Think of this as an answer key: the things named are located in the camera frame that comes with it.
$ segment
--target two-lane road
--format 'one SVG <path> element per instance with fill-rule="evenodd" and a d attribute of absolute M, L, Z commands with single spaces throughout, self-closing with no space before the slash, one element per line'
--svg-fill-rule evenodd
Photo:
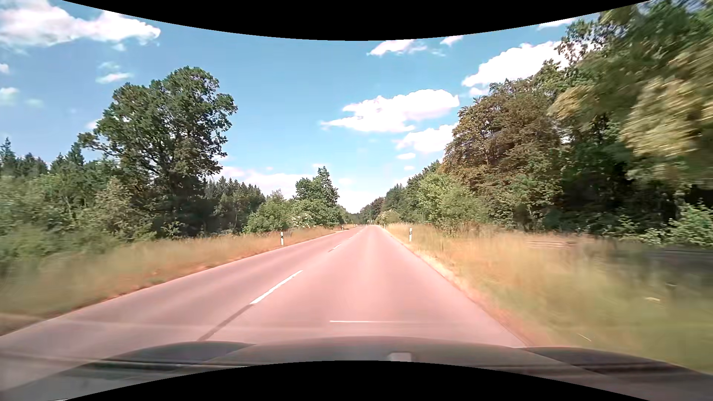
<path fill-rule="evenodd" d="M 404 335 L 524 344 L 378 226 L 139 290 L 0 337 L 0 390 L 172 342 Z"/>

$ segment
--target forest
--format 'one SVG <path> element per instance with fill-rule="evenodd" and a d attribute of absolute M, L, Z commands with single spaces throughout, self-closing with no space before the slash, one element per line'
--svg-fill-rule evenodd
<path fill-rule="evenodd" d="M 566 65 L 491 84 L 458 112 L 442 160 L 358 220 L 712 247 L 712 29 L 710 1 L 572 23 Z"/>
<path fill-rule="evenodd" d="M 334 226 L 353 215 L 326 167 L 264 194 L 220 177 L 222 135 L 237 111 L 200 68 L 180 68 L 149 86 L 127 83 L 91 132 L 50 163 L 0 147 L 0 278 L 57 253 L 102 253 L 161 238 L 266 233 Z M 83 151 L 100 155 L 88 161 Z"/>

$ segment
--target dry grass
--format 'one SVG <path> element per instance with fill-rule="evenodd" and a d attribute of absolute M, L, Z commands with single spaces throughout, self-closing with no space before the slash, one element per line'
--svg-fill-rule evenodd
<path fill-rule="evenodd" d="M 284 244 L 300 243 L 339 230 L 291 230 L 285 233 Z M 0 334 L 277 248 L 280 248 L 279 233 L 268 233 L 157 240 L 122 246 L 102 255 L 52 255 L 42 260 L 34 273 L 0 283 Z"/>
<path fill-rule="evenodd" d="M 713 370 L 713 291 L 702 285 L 706 273 L 655 265 L 642 257 L 641 245 L 597 238 L 482 229 L 446 236 L 427 225 L 412 227 L 411 243 L 408 225 L 388 230 L 437 259 L 491 309 L 529 324 L 534 337 L 545 339 L 537 345 L 596 348 Z M 541 246 L 547 243 L 563 246 Z"/>

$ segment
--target white cloud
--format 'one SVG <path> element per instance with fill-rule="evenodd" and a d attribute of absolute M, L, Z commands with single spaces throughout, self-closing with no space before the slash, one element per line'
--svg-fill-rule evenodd
<path fill-rule="evenodd" d="M 0 88 L 0 106 L 15 104 L 15 98 L 20 92 L 17 88 Z"/>
<path fill-rule="evenodd" d="M 437 129 L 429 128 L 425 131 L 411 132 L 404 139 L 396 142 L 396 149 L 412 146 L 414 150 L 423 153 L 442 151 L 453 140 L 451 132 L 455 127 L 455 125 L 442 125 Z"/>
<path fill-rule="evenodd" d="M 240 178 L 246 184 L 260 187 L 260 190 L 269 195 L 272 191 L 280 189 L 285 198 L 291 198 L 295 194 L 294 185 L 300 178 L 311 178 L 313 174 L 286 174 L 274 173 L 263 174 L 255 170 L 244 171 L 241 168 L 232 166 L 221 166 L 222 170 L 212 178 L 218 179 L 220 176 L 227 178 Z"/>
<path fill-rule="evenodd" d="M 114 81 L 119 81 L 120 79 L 131 78 L 132 76 L 133 74 L 128 72 L 108 73 L 105 76 L 98 77 L 96 81 L 98 83 L 110 83 Z"/>
<path fill-rule="evenodd" d="M 106 68 L 108 70 L 117 70 L 119 69 L 119 65 L 113 61 L 104 61 L 103 63 L 99 64 L 99 69 Z"/>
<path fill-rule="evenodd" d="M 461 40 L 464 35 L 449 36 L 441 41 L 441 44 L 447 44 L 448 47 L 453 46 L 454 43 Z"/>
<path fill-rule="evenodd" d="M 300 178 L 311 178 L 311 174 L 261 174 L 251 172 L 243 181 L 260 187 L 264 194 L 280 189 L 285 198 L 291 198 L 295 194 L 294 184 Z"/>
<path fill-rule="evenodd" d="M 405 52 L 413 53 L 415 51 L 426 50 L 428 47 L 416 41 L 416 39 L 400 39 L 397 41 L 383 41 L 377 47 L 373 48 L 368 54 L 372 56 L 383 56 L 391 51 L 396 54 Z"/>
<path fill-rule="evenodd" d="M 27 104 L 27 106 L 31 106 L 31 107 L 42 107 L 42 106 L 44 106 L 44 102 L 43 102 L 42 100 L 40 100 L 40 99 L 27 99 L 27 100 L 25 101 L 25 103 Z"/>
<path fill-rule="evenodd" d="M 216 174 L 217 177 L 224 176 L 226 178 L 243 177 L 245 172 L 237 167 L 221 166 L 222 170 Z"/>
<path fill-rule="evenodd" d="M 393 98 L 377 96 L 375 99 L 345 106 L 343 111 L 354 113 L 352 117 L 322 123 L 324 126 L 341 126 L 361 132 L 405 132 L 415 128 L 407 121 L 445 116 L 460 102 L 457 95 L 439 89 L 421 89 L 408 95 Z"/>
<path fill-rule="evenodd" d="M 376 193 L 368 191 L 349 191 L 349 190 L 339 190 L 338 204 L 344 206 L 344 208 L 350 213 L 358 213 L 361 208 L 370 204 L 374 199 L 379 196 Z"/>
<path fill-rule="evenodd" d="M 474 86 L 471 88 L 471 90 L 468 92 L 469 95 L 471 96 L 485 96 L 490 92 L 490 88 L 478 88 Z"/>
<path fill-rule="evenodd" d="M 559 43 L 549 41 L 537 46 L 521 44 L 520 47 L 510 48 L 481 64 L 478 73 L 467 76 L 462 84 L 470 87 L 506 79 L 526 78 L 539 71 L 542 63 L 548 59 L 562 61 L 564 66 L 567 60 L 555 50 Z"/>
<path fill-rule="evenodd" d="M 554 27 L 560 26 L 560 25 L 568 25 L 574 20 L 575 20 L 575 18 L 567 18 L 567 19 L 561 19 L 559 21 L 545 22 L 544 24 L 540 24 L 537 27 L 537 29 L 540 30 L 542 28 L 554 28 Z"/>
<path fill-rule="evenodd" d="M 409 182 L 409 179 L 410 179 L 411 177 L 414 177 L 415 175 L 416 175 L 416 174 L 412 174 L 412 175 L 410 175 L 410 176 L 403 177 L 403 178 L 400 179 L 400 180 L 394 180 L 394 183 L 395 183 L 395 184 L 401 184 L 401 185 L 405 186 L 405 185 Z"/>
<path fill-rule="evenodd" d="M 94 19 L 75 18 L 48 0 L 4 0 L 0 11 L 0 44 L 10 47 L 53 46 L 77 39 L 119 42 L 137 38 L 145 44 L 161 30 L 112 11 Z"/>

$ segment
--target blue sky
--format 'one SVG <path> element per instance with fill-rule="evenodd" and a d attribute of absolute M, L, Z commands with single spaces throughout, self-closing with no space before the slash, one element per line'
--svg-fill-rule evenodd
<path fill-rule="evenodd" d="M 46 161 L 126 81 L 182 66 L 220 80 L 238 112 L 222 174 L 269 193 L 327 166 L 351 212 L 442 157 L 458 109 L 522 78 L 572 20 L 399 41 L 308 41 L 209 31 L 65 1 L 0 1 L 0 136 Z"/>

